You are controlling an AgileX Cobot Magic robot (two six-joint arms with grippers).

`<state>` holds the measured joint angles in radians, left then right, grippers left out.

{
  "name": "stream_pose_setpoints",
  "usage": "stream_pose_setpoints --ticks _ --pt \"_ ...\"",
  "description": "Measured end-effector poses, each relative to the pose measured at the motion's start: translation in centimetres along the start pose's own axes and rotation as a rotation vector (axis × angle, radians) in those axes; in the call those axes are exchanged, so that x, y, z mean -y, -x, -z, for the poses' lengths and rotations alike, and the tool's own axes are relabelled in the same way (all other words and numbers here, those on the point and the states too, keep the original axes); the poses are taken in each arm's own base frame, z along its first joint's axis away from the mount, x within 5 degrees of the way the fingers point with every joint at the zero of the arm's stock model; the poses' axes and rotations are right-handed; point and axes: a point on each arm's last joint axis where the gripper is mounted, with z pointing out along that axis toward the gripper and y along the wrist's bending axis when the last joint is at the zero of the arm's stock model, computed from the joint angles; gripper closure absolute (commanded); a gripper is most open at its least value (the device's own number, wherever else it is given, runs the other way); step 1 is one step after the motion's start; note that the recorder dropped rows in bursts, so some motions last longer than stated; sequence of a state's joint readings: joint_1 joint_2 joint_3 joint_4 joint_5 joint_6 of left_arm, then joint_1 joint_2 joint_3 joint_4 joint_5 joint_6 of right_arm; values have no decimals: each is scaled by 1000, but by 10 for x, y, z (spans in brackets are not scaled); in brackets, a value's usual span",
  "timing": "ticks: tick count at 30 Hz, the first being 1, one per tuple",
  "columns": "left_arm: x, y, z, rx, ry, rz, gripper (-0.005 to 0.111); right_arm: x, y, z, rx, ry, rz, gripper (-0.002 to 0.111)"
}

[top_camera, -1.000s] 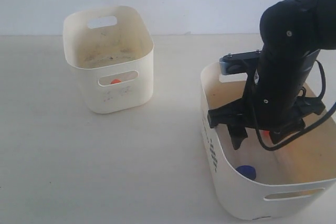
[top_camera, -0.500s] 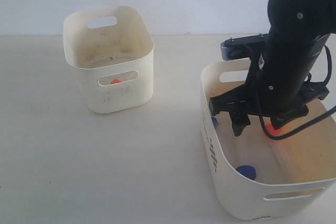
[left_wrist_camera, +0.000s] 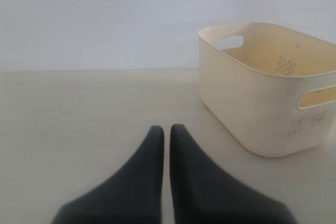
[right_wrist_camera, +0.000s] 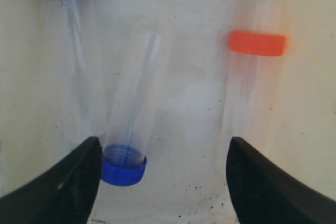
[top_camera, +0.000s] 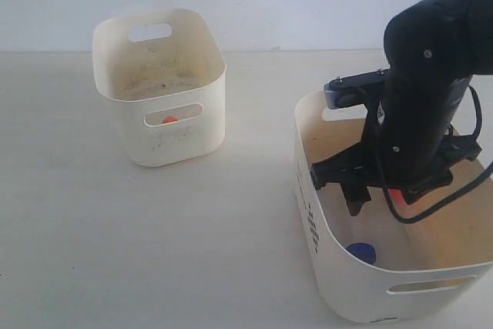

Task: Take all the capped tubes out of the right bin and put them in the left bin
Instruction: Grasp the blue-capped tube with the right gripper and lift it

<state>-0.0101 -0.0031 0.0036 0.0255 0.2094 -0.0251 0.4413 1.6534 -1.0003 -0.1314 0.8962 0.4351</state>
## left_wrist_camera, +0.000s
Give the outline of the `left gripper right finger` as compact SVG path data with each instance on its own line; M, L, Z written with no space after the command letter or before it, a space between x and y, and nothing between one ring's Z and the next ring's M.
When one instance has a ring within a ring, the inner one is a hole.
M293 223L287 206L222 170L183 124L170 133L175 223Z

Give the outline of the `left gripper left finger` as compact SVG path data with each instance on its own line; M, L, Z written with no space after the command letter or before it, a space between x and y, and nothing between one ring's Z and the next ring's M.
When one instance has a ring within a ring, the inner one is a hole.
M164 132L156 125L115 174L64 204L52 223L161 223L163 162Z

